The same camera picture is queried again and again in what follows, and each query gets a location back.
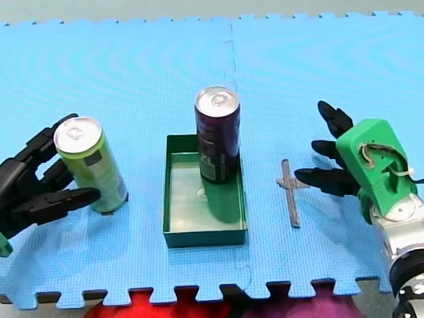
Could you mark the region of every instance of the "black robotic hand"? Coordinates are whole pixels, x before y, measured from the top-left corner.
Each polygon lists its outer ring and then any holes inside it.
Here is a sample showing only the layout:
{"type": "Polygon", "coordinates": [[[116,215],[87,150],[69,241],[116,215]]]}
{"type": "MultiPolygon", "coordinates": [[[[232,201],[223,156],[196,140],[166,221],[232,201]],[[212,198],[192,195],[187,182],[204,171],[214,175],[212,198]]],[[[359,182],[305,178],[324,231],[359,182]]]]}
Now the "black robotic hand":
{"type": "Polygon", "coordinates": [[[56,161],[39,180],[38,167],[57,153],[53,136],[64,117],[52,127],[46,127],[27,142],[14,158],[0,164],[0,256],[8,256],[11,247],[7,239],[25,228],[61,219],[73,211],[100,198],[94,188],[64,190],[73,176],[62,160],[56,161]]]}
{"type": "MultiPolygon", "coordinates": [[[[335,138],[340,137],[353,127],[352,119],[339,108],[334,109],[328,103],[320,101],[318,102],[318,110],[327,123],[330,133],[335,138]]],[[[318,187],[324,193],[340,197],[344,195],[357,195],[360,186],[347,170],[346,164],[336,149],[336,142],[314,140],[311,145],[312,149],[318,154],[335,159],[336,163],[343,169],[298,169],[294,172],[296,178],[309,186],[318,187]]]]}

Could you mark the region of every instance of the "cable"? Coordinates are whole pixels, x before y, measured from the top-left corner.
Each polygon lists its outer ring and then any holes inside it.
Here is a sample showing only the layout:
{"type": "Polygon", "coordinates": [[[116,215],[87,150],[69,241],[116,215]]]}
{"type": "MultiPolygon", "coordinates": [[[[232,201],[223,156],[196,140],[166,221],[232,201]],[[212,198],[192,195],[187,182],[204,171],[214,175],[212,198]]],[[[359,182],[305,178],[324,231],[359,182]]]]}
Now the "cable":
{"type": "Polygon", "coordinates": [[[411,180],[412,183],[414,184],[424,184],[424,179],[420,179],[420,180],[414,180],[412,179],[411,175],[414,173],[413,169],[410,168],[408,166],[407,160],[405,159],[405,157],[398,152],[396,149],[390,147],[390,146],[386,146],[384,144],[374,144],[374,143],[370,143],[370,144],[364,144],[360,147],[360,155],[361,157],[363,157],[363,159],[366,161],[366,164],[370,167],[373,168],[376,164],[373,161],[373,159],[368,155],[368,150],[378,150],[381,152],[388,152],[389,154],[394,154],[395,156],[397,156],[403,166],[403,171],[399,172],[399,171],[394,171],[393,169],[391,169],[392,173],[395,174],[398,177],[403,177],[406,176],[409,178],[409,180],[411,180]]]}

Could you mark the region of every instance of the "green robot part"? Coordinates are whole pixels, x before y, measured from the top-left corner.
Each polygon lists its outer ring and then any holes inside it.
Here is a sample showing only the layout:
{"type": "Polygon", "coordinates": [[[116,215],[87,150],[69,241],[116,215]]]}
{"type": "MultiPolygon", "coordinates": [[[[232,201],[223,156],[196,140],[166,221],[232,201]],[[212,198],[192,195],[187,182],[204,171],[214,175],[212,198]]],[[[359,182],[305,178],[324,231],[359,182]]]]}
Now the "green robot part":
{"type": "Polygon", "coordinates": [[[0,233],[0,257],[8,257],[13,251],[11,243],[0,233]]]}
{"type": "Polygon", "coordinates": [[[417,194],[405,151],[387,121],[361,121],[337,139],[336,147],[361,186],[358,198],[368,223],[372,205],[385,216],[398,201],[417,194]]]}

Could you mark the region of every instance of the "purple fabric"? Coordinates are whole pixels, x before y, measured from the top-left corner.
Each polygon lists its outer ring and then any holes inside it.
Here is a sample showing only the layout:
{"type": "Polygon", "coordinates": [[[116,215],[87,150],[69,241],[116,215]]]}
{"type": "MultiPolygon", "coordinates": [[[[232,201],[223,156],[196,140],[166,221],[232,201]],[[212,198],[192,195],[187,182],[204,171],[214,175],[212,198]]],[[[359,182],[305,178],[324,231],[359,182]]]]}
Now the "purple fabric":
{"type": "Polygon", "coordinates": [[[280,297],[253,304],[243,318],[365,318],[351,297],[334,296],[331,287],[315,287],[307,299],[280,297]]]}

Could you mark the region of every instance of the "purple can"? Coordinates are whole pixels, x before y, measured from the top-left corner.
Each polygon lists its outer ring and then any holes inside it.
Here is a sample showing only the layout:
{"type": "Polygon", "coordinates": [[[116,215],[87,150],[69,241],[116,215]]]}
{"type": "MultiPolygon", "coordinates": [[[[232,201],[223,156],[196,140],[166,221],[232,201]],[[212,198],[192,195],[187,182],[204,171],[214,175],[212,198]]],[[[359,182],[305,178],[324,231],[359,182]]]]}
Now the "purple can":
{"type": "Polygon", "coordinates": [[[197,149],[201,175],[222,184],[239,166],[240,103],[233,91],[213,86],[196,97],[197,149]]]}

